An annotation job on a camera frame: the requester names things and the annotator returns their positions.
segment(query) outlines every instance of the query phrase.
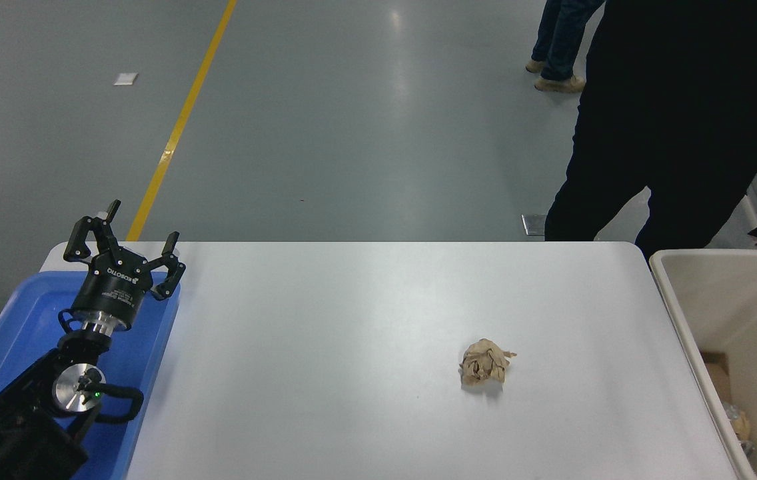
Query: person's leg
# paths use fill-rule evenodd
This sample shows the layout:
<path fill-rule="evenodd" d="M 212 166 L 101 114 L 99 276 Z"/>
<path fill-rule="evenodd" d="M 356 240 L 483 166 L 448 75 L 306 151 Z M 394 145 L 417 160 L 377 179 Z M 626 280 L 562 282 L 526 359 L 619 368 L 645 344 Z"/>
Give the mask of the person's leg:
<path fill-rule="evenodd" d="M 602 3 L 604 0 L 562 0 L 541 78 L 561 81 L 573 76 L 586 24 Z"/>
<path fill-rule="evenodd" d="M 607 83 L 590 85 L 580 98 L 565 183 L 545 222 L 547 241 L 591 241 L 624 204 L 646 186 L 644 134 L 613 99 L 635 94 Z"/>
<path fill-rule="evenodd" d="M 562 0 L 547 0 L 544 5 L 544 11 L 541 13 L 541 22 L 539 23 L 538 40 L 533 47 L 532 59 L 534 61 L 546 61 L 547 52 L 550 51 L 550 45 L 553 40 L 553 29 L 556 27 L 556 21 L 559 18 L 559 8 Z"/>
<path fill-rule="evenodd" d="M 637 118 L 646 112 L 647 92 L 637 88 L 617 63 L 625 37 L 621 22 L 607 21 L 592 40 L 589 76 L 580 97 L 574 154 L 566 180 L 553 201 L 545 222 L 547 241 L 591 241 L 624 204 L 646 186 L 649 162 L 643 145 L 651 143 L 648 122 Z"/>
<path fill-rule="evenodd" d="M 649 218 L 636 238 L 646 258 L 662 249 L 704 248 L 731 217 L 757 173 L 757 112 L 751 112 L 756 119 L 737 122 L 708 113 L 720 133 L 684 131 L 694 139 L 679 142 L 681 159 L 653 174 Z"/>

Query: person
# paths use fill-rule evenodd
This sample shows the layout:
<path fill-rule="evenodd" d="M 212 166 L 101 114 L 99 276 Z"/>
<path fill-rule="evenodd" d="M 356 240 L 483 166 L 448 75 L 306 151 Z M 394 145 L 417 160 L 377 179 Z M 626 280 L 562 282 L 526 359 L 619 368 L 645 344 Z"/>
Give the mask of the person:
<path fill-rule="evenodd" d="M 586 24 L 604 0 L 547 0 L 541 13 L 538 40 L 533 47 L 526 69 L 541 73 L 536 80 L 540 91 L 577 93 L 586 85 L 574 75 L 574 60 L 580 51 L 580 42 Z"/>
<path fill-rule="evenodd" d="M 648 186 L 646 258 L 704 247 L 757 173 L 757 1 L 609 0 L 545 240 L 591 241 Z"/>

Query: yellow floor line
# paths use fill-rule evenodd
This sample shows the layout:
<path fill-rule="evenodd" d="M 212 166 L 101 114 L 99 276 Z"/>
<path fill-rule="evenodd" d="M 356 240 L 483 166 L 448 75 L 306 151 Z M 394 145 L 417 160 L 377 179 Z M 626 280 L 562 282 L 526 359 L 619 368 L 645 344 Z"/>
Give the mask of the yellow floor line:
<path fill-rule="evenodd" d="M 201 67 L 198 69 L 198 74 L 195 75 L 195 82 L 193 82 L 192 88 L 189 89 L 189 95 L 187 95 L 186 101 L 183 103 L 183 109 L 180 111 L 180 116 L 174 124 L 174 130 L 171 131 L 171 137 L 169 137 L 168 143 L 165 145 L 165 151 L 163 151 L 162 156 L 159 158 L 157 169 L 153 172 L 153 178 L 147 185 L 147 191 L 145 192 L 144 198 L 141 199 L 139 210 L 135 213 L 132 227 L 129 228 L 129 233 L 127 234 L 128 242 L 137 241 L 141 235 L 141 230 L 145 227 L 147 215 L 151 212 L 153 201 L 157 198 L 159 186 L 162 185 L 165 172 L 168 171 L 168 166 L 171 164 L 171 156 L 174 155 L 174 151 L 177 149 L 177 143 L 180 142 L 183 128 L 186 127 L 186 122 L 189 121 L 189 116 L 192 115 L 192 108 L 195 106 L 195 100 L 198 99 L 201 86 L 204 85 L 204 79 L 207 77 L 207 72 L 210 71 L 210 64 L 213 63 L 213 57 L 216 57 L 216 50 L 218 49 L 221 37 L 224 35 L 224 31 L 227 28 L 227 22 L 230 21 L 233 7 L 236 6 L 236 1 L 237 0 L 229 0 L 229 2 L 227 2 L 227 8 L 224 9 L 224 13 L 221 15 L 216 34 L 213 35 L 210 47 L 207 48 L 207 53 L 204 55 L 204 61 L 201 61 Z"/>

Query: silver cylindrical joint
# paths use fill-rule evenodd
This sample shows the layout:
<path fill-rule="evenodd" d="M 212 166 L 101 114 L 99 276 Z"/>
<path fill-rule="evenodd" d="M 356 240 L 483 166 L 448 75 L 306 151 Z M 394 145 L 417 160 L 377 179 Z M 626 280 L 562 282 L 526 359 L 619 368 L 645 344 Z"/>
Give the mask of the silver cylindrical joint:
<path fill-rule="evenodd" d="M 73 320 L 80 322 L 81 330 L 95 331 L 108 337 L 116 330 L 127 330 L 127 324 L 122 319 L 98 310 L 78 310 L 73 313 Z"/>

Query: blue plastic tray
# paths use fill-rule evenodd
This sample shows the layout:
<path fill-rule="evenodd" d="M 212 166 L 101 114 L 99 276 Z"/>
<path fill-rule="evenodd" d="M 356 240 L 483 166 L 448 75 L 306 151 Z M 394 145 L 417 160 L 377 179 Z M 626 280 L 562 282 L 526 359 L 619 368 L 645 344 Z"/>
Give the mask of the blue plastic tray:
<path fill-rule="evenodd" d="M 164 273 L 154 271 L 154 283 L 164 278 Z M 71 306 L 83 279 L 84 271 L 44 271 L 20 283 L 11 295 L 0 314 L 0 390 L 56 346 L 64 335 L 56 316 Z M 116 332 L 111 349 L 99 358 L 97 365 L 108 383 L 135 386 L 145 394 L 145 402 L 132 422 L 92 426 L 83 441 L 89 461 L 74 480 L 120 480 L 125 476 L 177 314 L 179 295 L 180 287 L 165 301 L 156 301 L 148 293 L 133 328 Z M 103 412 L 123 413 L 128 406 L 126 401 L 106 398 Z M 68 423 L 70 420 L 62 421 L 62 425 Z"/>

